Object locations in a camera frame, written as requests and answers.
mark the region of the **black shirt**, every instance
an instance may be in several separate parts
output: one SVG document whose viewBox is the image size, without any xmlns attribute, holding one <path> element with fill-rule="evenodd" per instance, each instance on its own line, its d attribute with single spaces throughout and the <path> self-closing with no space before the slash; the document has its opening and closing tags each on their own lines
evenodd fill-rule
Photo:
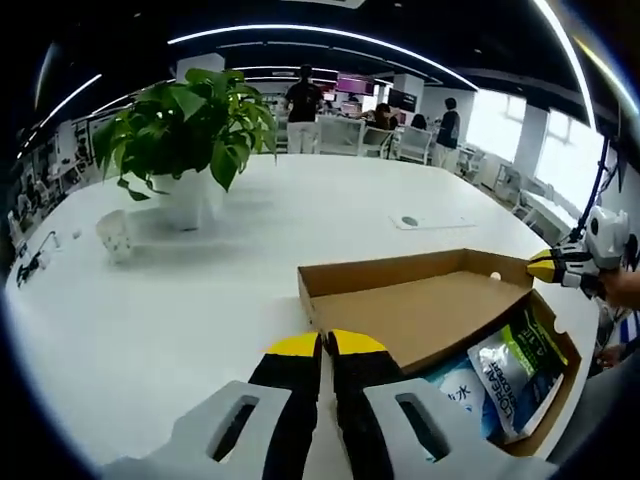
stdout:
<svg viewBox="0 0 640 480">
<path fill-rule="evenodd" d="M 447 148 L 458 148 L 458 135 L 460 134 L 460 115 L 455 110 L 449 110 L 442 117 L 440 133 L 436 143 Z"/>
<path fill-rule="evenodd" d="M 289 122 L 315 122 L 318 102 L 322 100 L 322 90 L 317 85 L 308 82 L 298 82 L 293 85 L 285 97 L 293 102 L 293 109 L 289 114 Z"/>
</svg>

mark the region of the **cardboard box lid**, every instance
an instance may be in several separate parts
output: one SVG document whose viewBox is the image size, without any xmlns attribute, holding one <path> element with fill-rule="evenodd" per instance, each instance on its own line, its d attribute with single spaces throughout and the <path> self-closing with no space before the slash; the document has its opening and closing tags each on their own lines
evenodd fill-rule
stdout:
<svg viewBox="0 0 640 480">
<path fill-rule="evenodd" d="M 526 266 L 525 260 L 454 250 L 300 267 L 300 296 L 316 328 L 365 333 L 411 371 L 528 294 L 533 279 Z"/>
</svg>

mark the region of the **white flower pot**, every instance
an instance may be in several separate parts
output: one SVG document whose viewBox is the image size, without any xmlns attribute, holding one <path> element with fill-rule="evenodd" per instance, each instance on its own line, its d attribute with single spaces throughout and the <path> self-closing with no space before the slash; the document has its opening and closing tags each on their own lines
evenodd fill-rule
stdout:
<svg viewBox="0 0 640 480">
<path fill-rule="evenodd" d="M 124 210 L 115 210 L 102 217 L 96 224 L 96 232 L 109 252 L 113 263 L 123 263 L 131 257 L 131 238 L 127 229 Z"/>
<path fill-rule="evenodd" d="M 181 231 L 199 229 L 203 218 L 218 213 L 224 198 L 224 189 L 208 169 L 202 172 L 187 170 L 180 180 L 175 180 L 171 175 L 156 175 L 153 177 L 153 186 L 156 190 L 168 193 L 159 195 L 160 207 L 165 212 L 167 222 Z"/>
</svg>

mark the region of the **ceiling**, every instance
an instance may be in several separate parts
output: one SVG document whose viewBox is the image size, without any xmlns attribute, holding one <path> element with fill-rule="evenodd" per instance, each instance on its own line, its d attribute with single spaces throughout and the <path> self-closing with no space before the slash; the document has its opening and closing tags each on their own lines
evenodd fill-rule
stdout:
<svg viewBox="0 0 640 480">
<path fill-rule="evenodd" d="M 585 15 L 597 17 L 591 2 L 584 4 Z M 453 70 L 507 72 L 579 92 L 559 43 L 530 0 L 367 0 L 356 10 L 282 0 L 195 0 L 173 2 L 168 7 L 160 7 L 157 1 L 150 4 L 131 0 L 108 5 L 47 4 L 38 7 L 39 11 L 32 11 L 33 8 L 32 5 L 17 8 L 20 13 L 15 14 L 15 21 L 27 26 L 18 47 L 13 46 L 15 39 L 3 42 L 5 48 L 9 45 L 8 76 L 12 92 L 7 111 L 11 128 L 5 132 L 2 152 L 4 158 L 12 160 L 5 163 L 15 161 L 18 141 L 24 141 L 34 124 L 96 74 L 102 74 L 100 80 L 56 114 L 47 128 L 54 128 L 65 118 L 87 115 L 138 88 L 171 78 L 179 58 L 214 50 L 225 56 L 228 67 L 311 63 L 367 75 L 392 70 L 418 71 L 445 86 L 469 88 L 404 53 L 317 32 L 252 30 L 167 45 L 169 39 L 181 35 L 234 25 L 299 24 L 357 32 L 406 48 Z M 604 31 L 610 35 L 609 27 Z M 229 47 L 254 42 L 259 43 Z M 47 67 L 43 69 L 45 58 Z M 615 98 L 600 75 L 586 57 L 580 59 L 595 102 L 616 112 Z M 580 105 L 538 87 L 469 78 L 480 87 L 537 98 L 585 118 Z"/>
</svg>

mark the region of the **cardboard box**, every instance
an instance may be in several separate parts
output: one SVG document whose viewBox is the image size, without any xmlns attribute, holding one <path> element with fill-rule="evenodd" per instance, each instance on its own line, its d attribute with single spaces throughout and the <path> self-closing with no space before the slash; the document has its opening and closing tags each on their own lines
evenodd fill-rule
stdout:
<svg viewBox="0 0 640 480">
<path fill-rule="evenodd" d="M 565 379 L 528 439 L 502 447 L 533 455 L 573 388 L 580 355 L 555 315 L 533 290 L 527 262 L 474 250 L 453 250 L 364 262 L 299 267 L 300 300 L 321 332 L 339 328 L 384 344 L 403 371 L 435 365 L 506 323 L 516 303 L 531 304 L 568 360 Z"/>
</svg>

